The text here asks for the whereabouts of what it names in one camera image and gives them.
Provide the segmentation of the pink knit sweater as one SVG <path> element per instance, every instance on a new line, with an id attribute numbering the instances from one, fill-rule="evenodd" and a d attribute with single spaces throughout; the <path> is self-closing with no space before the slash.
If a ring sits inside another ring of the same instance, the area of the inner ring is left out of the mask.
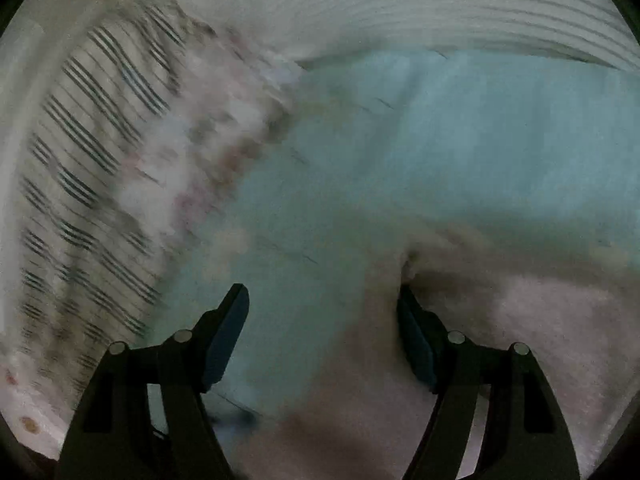
<path id="1" fill-rule="evenodd" d="M 496 232 L 422 214 L 239 206 L 233 274 L 252 312 L 234 390 L 260 416 L 236 446 L 244 479 L 398 479 L 436 403 L 402 354 L 408 284 L 447 330 L 532 349 L 559 402 L 582 478 L 639 396 L 639 258 L 622 232 Z"/>

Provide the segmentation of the light blue floral bedsheet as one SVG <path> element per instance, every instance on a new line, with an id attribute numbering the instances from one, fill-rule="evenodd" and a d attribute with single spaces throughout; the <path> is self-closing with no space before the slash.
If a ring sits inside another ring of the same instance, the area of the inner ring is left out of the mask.
<path id="1" fill-rule="evenodd" d="M 156 336 L 213 307 L 232 282 L 247 284 L 233 274 L 243 241 L 236 208 L 285 204 L 410 212 L 487 232 L 619 230 L 620 247 L 639 258 L 639 78 L 483 52 L 316 64 L 282 140 L 198 227 L 170 274 Z M 239 344 L 205 398 L 219 418 L 259 416 L 234 390 Z"/>

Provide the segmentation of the striped floral quilt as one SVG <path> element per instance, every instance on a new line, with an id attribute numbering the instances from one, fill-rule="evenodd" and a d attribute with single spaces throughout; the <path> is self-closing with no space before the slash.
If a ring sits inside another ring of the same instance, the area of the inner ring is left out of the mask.
<path id="1" fill-rule="evenodd" d="M 111 6 L 55 62 L 1 173 L 1 413 L 29 451 L 57 458 L 103 351 L 146 336 L 302 73 L 174 0 Z"/>

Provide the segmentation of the white striped mattress cover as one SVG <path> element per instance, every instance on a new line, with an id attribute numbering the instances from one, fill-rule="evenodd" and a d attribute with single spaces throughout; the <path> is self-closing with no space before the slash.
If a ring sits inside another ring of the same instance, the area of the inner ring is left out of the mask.
<path id="1" fill-rule="evenodd" d="M 382 47 L 498 50 L 626 72 L 639 44 L 613 0 L 177 0 L 296 58 Z"/>

